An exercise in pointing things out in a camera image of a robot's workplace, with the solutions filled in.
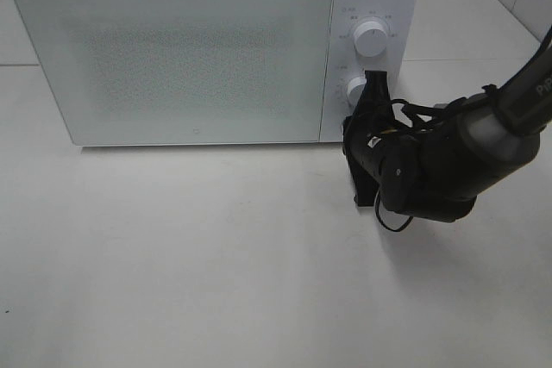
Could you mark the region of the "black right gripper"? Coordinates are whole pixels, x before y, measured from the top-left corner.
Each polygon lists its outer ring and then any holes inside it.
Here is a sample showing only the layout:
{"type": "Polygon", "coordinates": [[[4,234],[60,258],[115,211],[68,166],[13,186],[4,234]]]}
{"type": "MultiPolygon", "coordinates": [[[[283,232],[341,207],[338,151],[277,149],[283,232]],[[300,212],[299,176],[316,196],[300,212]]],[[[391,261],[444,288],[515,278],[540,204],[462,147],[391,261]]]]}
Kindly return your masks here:
{"type": "Polygon", "coordinates": [[[413,207],[417,195],[417,141],[407,135],[392,106],[385,71],[365,71],[354,113],[345,120],[343,151],[359,207],[413,207]]]}

